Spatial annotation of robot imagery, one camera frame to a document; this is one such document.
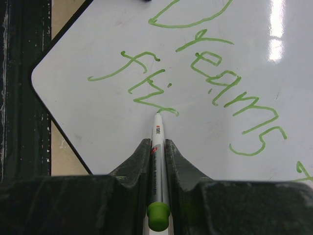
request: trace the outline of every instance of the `beige surface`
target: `beige surface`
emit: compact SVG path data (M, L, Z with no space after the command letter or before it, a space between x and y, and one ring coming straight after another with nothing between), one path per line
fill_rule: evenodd
M52 38L55 37L84 1L52 0ZM51 174L53 176L87 174L85 168L53 123L51 135Z

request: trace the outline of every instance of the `white surface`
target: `white surface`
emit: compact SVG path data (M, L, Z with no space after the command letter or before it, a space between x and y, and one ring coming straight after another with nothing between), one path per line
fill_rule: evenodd
M148 75L165 69L152 80L164 90L148 102L179 111L176 117L162 112L165 137L172 139L180 152L198 169L213 179L295 180L305 178L296 170L300 161L313 174L313 1L236 0L216 18L188 28L153 26L148 20L170 3L169 0L94 0L32 73L34 89L94 174L109 173L127 159L143 138L151 137L151 123L158 110L133 99L155 91L149 84L128 93L128 89ZM156 23L186 25L219 12L226 0L181 0ZM203 41L183 51L175 50L195 39L220 38L233 43ZM90 82L115 72L129 62L138 61L119 74ZM195 67L216 76L230 70L242 79L212 105L225 87L206 82L206 77L190 67L195 53L210 51L222 57L214 66L199 61ZM228 74L214 80L230 84ZM273 118L272 111L249 109L233 113L252 102L239 101L223 106L242 94L259 98L256 105L273 108L279 118L245 135L241 133ZM255 156L251 153L266 147Z

